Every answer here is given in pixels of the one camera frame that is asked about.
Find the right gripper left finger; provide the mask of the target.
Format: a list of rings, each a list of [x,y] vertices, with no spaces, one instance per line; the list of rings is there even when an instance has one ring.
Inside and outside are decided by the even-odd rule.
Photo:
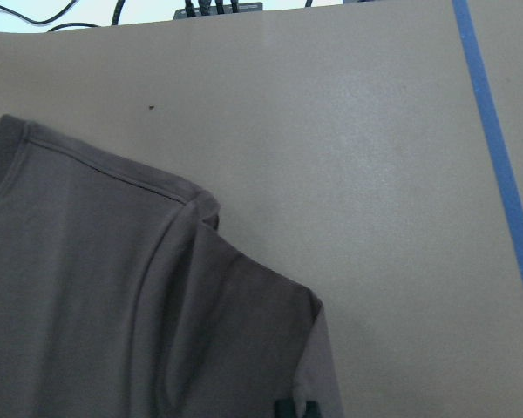
[[[275,402],[275,418],[296,418],[294,400],[277,400]]]

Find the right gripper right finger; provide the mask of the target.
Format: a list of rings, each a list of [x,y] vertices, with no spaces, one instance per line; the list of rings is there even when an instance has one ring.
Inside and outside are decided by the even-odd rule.
[[[322,418],[322,412],[317,401],[307,401],[303,418]]]

